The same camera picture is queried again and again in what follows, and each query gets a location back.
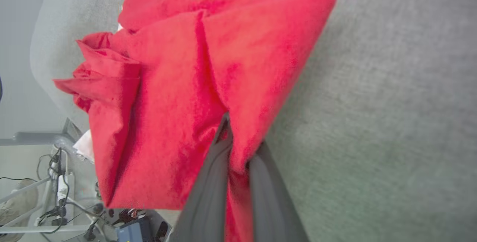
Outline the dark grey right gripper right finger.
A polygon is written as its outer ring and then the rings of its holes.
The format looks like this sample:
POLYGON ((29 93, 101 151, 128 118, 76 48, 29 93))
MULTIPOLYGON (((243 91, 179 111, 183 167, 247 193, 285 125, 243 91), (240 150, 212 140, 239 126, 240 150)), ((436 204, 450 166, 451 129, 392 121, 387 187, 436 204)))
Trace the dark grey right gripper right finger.
POLYGON ((254 242, 310 242, 266 142, 249 161, 254 242))

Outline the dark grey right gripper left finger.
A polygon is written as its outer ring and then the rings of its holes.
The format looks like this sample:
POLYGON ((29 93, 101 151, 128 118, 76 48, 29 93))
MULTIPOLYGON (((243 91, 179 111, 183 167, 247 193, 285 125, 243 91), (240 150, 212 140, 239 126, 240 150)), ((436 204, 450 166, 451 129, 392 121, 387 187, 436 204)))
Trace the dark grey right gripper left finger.
POLYGON ((232 148, 233 132, 229 113, 225 113, 169 242, 225 242, 232 148))

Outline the red and white garment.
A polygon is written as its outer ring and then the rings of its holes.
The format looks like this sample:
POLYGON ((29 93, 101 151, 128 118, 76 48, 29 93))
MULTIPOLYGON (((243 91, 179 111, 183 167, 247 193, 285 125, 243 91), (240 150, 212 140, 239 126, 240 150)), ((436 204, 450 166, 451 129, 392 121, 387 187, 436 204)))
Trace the red and white garment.
POLYGON ((253 242, 247 163, 336 0, 124 0, 116 33, 55 86, 88 114, 106 206, 180 210, 222 116, 234 136, 225 241, 253 242))

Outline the black plug adapter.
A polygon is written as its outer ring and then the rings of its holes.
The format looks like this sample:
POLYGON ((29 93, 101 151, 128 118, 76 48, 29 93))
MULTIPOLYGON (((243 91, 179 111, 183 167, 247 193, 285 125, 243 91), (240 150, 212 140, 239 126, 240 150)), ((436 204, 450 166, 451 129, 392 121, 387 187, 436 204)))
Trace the black plug adapter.
POLYGON ((162 221, 155 234, 154 242, 166 242, 168 233, 169 233, 169 225, 167 222, 162 221))

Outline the blue grey box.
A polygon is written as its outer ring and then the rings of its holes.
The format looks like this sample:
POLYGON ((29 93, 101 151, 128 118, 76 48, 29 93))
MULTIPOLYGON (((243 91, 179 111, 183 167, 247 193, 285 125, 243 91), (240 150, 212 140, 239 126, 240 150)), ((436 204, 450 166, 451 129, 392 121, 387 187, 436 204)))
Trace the blue grey box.
POLYGON ((117 242, 154 242, 147 217, 133 220, 116 228, 117 242))

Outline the grey fabric sofa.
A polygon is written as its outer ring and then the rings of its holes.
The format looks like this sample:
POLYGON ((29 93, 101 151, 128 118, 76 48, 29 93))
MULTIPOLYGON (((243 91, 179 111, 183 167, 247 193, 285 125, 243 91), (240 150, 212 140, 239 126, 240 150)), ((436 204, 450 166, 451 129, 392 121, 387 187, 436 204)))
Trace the grey fabric sofa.
MULTIPOLYGON (((124 0, 44 0, 35 79, 53 79, 124 0)), ((267 136, 312 242, 477 242, 477 0, 337 0, 267 136)))

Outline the beige fuzzy object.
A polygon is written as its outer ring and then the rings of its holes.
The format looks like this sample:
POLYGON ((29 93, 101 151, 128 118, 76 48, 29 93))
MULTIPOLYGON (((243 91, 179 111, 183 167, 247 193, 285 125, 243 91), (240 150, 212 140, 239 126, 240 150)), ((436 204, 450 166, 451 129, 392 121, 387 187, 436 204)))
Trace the beige fuzzy object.
MULTIPOLYGON (((27 191, 0 204, 0 227, 34 209, 38 204, 38 188, 27 191)), ((0 234, 0 242, 18 242, 25 233, 0 234)))

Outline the grey metal frame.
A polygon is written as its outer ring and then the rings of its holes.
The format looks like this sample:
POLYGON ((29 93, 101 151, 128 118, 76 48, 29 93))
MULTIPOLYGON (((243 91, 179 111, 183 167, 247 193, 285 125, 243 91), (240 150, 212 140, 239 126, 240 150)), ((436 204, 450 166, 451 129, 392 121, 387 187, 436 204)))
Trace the grey metal frame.
POLYGON ((11 139, 0 139, 1 146, 50 146, 48 154, 39 157, 37 178, 9 178, 17 182, 8 195, 0 195, 0 204, 30 188, 38 188, 38 204, 27 213, 0 227, 0 234, 35 233, 47 239, 48 235, 72 232, 72 242, 106 242, 99 218, 100 201, 97 199, 94 165, 81 156, 74 144, 79 130, 69 120, 60 133, 18 132, 11 139), (75 177, 75 196, 56 206, 56 179, 72 173, 75 177))

